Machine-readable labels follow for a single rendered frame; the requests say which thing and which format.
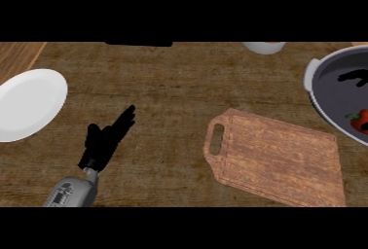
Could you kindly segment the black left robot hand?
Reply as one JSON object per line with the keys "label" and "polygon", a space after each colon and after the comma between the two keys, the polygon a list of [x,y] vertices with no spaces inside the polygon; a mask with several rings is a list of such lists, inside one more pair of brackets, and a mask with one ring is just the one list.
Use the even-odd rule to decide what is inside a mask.
{"label": "black left robot hand", "polygon": [[78,168],[91,168],[100,172],[113,156],[119,142],[134,124],[134,106],[131,105],[110,125],[103,128],[97,124],[87,126],[84,139],[84,152],[78,162]]}

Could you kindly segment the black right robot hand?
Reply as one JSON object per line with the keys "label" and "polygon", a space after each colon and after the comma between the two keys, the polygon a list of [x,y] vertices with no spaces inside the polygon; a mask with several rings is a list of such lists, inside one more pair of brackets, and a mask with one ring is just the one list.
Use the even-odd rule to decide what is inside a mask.
{"label": "black right robot hand", "polygon": [[338,81],[357,79],[356,86],[360,88],[368,83],[368,69],[356,69],[341,75],[338,75]]}

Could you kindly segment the red bell pepper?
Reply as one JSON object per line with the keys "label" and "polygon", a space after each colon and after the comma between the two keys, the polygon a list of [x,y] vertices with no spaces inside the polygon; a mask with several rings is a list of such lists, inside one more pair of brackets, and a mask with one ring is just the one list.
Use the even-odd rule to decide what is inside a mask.
{"label": "red bell pepper", "polygon": [[368,109],[361,109],[357,114],[347,114],[351,128],[363,134],[368,134]]}

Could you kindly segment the brown wooden cutting board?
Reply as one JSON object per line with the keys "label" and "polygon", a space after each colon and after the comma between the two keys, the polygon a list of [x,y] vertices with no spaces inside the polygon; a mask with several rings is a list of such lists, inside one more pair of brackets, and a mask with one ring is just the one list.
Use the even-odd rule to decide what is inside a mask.
{"label": "brown wooden cutting board", "polygon": [[202,148],[218,183],[289,206],[342,207],[336,137],[236,109],[208,123],[224,128],[220,152]]}

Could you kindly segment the pale wooden board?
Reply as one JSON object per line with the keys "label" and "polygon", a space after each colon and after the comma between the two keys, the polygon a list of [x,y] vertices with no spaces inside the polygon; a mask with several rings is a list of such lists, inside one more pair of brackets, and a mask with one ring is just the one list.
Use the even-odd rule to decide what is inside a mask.
{"label": "pale wooden board", "polygon": [[32,66],[45,42],[0,42],[0,86]]}

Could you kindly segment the white round plate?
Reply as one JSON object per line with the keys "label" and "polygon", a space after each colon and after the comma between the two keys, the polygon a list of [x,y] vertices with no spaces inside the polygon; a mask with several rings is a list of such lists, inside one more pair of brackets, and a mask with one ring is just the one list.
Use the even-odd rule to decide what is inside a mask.
{"label": "white round plate", "polygon": [[0,86],[0,142],[33,135],[54,119],[67,96],[67,83],[51,69],[32,69]]}

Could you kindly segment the black flat appliance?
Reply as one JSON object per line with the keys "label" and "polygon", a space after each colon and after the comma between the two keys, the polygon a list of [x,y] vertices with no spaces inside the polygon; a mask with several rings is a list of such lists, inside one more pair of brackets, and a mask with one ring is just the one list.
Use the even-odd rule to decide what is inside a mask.
{"label": "black flat appliance", "polygon": [[169,48],[172,46],[172,42],[118,42],[118,41],[106,41],[107,45],[116,46],[137,46],[137,47],[157,47],[157,48]]}

